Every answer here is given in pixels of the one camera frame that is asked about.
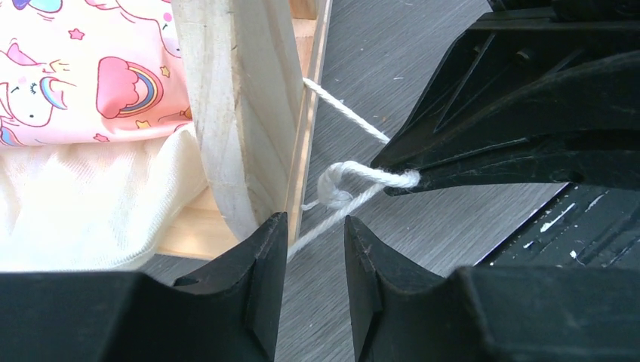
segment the white cloth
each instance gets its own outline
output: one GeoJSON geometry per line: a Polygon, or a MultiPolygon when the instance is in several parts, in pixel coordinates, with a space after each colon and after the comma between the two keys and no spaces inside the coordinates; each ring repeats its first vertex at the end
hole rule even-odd
{"type": "Polygon", "coordinates": [[[132,269],[206,187],[193,123],[169,137],[0,151],[0,272],[132,269]]]}

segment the pink pillow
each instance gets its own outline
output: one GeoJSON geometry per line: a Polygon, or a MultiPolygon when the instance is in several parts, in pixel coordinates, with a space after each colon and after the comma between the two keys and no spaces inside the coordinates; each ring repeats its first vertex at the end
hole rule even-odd
{"type": "Polygon", "coordinates": [[[191,122],[168,0],[0,7],[0,148],[166,137],[191,122]]]}

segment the wooden crate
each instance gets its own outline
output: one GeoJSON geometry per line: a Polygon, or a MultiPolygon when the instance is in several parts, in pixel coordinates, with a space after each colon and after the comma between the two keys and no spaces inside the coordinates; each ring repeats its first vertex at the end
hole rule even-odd
{"type": "Polygon", "coordinates": [[[172,1],[210,188],[160,253],[213,259],[283,210],[297,239],[331,0],[286,1],[172,1]]]}

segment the white rope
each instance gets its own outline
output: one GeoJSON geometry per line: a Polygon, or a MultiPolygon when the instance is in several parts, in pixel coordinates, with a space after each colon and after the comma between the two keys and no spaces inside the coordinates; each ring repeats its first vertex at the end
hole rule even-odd
{"type": "MultiPolygon", "coordinates": [[[[358,126],[367,131],[367,133],[376,137],[384,144],[389,142],[389,137],[385,136],[384,133],[366,122],[362,117],[349,109],[349,107],[343,105],[339,100],[331,96],[314,81],[307,78],[303,78],[303,80],[304,84],[309,89],[316,92],[323,100],[327,101],[327,103],[344,114],[348,119],[354,121],[358,126]]],[[[311,229],[311,231],[307,232],[303,237],[298,239],[296,243],[289,248],[287,261],[291,260],[298,251],[302,250],[320,234],[326,232],[355,209],[371,200],[378,192],[382,191],[385,186],[409,189],[417,186],[419,181],[420,173],[415,170],[407,170],[403,174],[395,174],[384,170],[376,170],[355,161],[337,162],[332,164],[318,178],[318,200],[313,201],[310,204],[302,205],[301,208],[306,211],[323,204],[329,208],[337,209],[337,211],[333,215],[329,216],[325,221],[318,224],[315,228],[311,229]],[[365,192],[358,195],[358,197],[353,198],[350,193],[340,190],[337,187],[345,173],[358,175],[363,179],[375,182],[375,184],[365,192]]]]}

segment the gray surface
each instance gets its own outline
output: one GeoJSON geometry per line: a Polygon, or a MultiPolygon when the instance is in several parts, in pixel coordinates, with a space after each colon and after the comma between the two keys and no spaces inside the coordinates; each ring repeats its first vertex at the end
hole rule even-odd
{"type": "MultiPolygon", "coordinates": [[[[334,0],[322,84],[393,135],[449,44],[487,10],[484,0],[334,0]]],[[[321,102],[307,202],[315,199],[315,181],[329,164],[346,160],[368,164],[380,148],[321,102]]],[[[344,188],[358,193],[367,186],[348,179],[344,188]]],[[[458,265],[477,262],[558,189],[475,186],[398,198],[378,195],[353,215],[413,261],[446,275],[458,265]]],[[[302,233],[328,215],[321,207],[306,212],[302,233]]],[[[278,361],[353,359],[343,258],[343,227],[337,225],[288,266],[278,361]]],[[[146,270],[170,281],[201,264],[156,257],[146,270]]]]}

